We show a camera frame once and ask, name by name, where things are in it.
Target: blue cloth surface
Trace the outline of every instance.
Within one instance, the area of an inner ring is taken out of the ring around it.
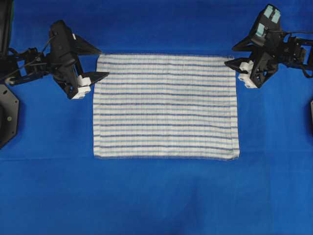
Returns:
[[[311,1],[271,2],[284,30],[313,30]],[[232,46],[261,0],[15,0],[11,47],[41,49],[64,19],[103,52],[248,56]],[[96,56],[83,58],[95,69]],[[313,81],[280,69],[260,90],[237,80],[240,158],[93,158],[92,94],[51,77],[11,89],[18,135],[0,150],[0,234],[313,234]]]

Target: white towel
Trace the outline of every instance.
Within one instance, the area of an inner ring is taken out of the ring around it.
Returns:
[[[110,75],[93,96],[94,155],[231,160],[239,156],[235,71],[229,58],[101,55]]]

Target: light blue sticker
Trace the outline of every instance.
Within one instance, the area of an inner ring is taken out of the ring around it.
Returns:
[[[256,31],[256,35],[262,37],[264,33],[264,25],[259,23],[258,30]]]
[[[279,21],[279,18],[280,18],[280,12],[279,10],[275,9],[275,14],[273,15],[272,21],[277,24],[277,22]]]
[[[267,6],[267,8],[266,8],[266,10],[265,10],[264,15],[265,15],[267,18],[269,18],[269,16],[272,14],[272,12],[273,12],[273,7],[269,5],[269,6]]]

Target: blue backdrop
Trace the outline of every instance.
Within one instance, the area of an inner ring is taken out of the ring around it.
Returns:
[[[103,52],[231,51],[262,0],[15,0],[11,47],[41,49],[64,19]],[[273,0],[285,30],[313,30],[309,0]],[[94,70],[96,57],[82,57]],[[241,156],[97,160],[92,94],[46,77],[13,87],[18,135],[0,150],[0,234],[313,234],[313,80],[280,66],[260,90],[237,81]]]

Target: cable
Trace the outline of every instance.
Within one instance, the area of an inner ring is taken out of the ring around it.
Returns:
[[[18,55],[18,52],[14,50],[13,48],[9,48],[9,51],[12,52],[16,56]]]
[[[39,65],[47,65],[48,63],[33,63],[33,64],[30,64],[28,66],[39,66]]]
[[[269,30],[269,32],[274,32],[274,33],[287,33],[287,34],[292,34],[292,33],[313,34],[313,31],[281,31],[281,30]]]
[[[309,74],[306,72],[306,70],[305,70],[305,68],[304,68],[303,65],[299,65],[299,67],[301,68],[301,70],[302,70],[302,72],[303,72],[303,74],[304,74],[304,76],[305,76],[306,78],[313,78],[313,74],[312,74],[312,75],[309,75]]]
[[[19,70],[25,68],[26,66],[29,66],[29,65],[31,65],[32,63],[34,63],[40,56],[42,56],[42,55],[44,54],[44,51],[47,49],[48,45],[50,44],[51,40],[54,39],[54,37],[55,37],[55,36],[53,36],[52,38],[50,38],[50,39],[47,41],[47,43],[45,44],[44,49],[35,57],[35,59],[33,59],[32,61],[28,62],[27,64],[24,64],[23,66],[17,68],[16,70],[14,70],[13,72],[9,73],[8,75],[6,75],[6,76],[0,78],[0,81],[3,81],[3,80],[5,80],[5,79],[7,79],[9,76],[15,74],[17,71],[19,71]]]

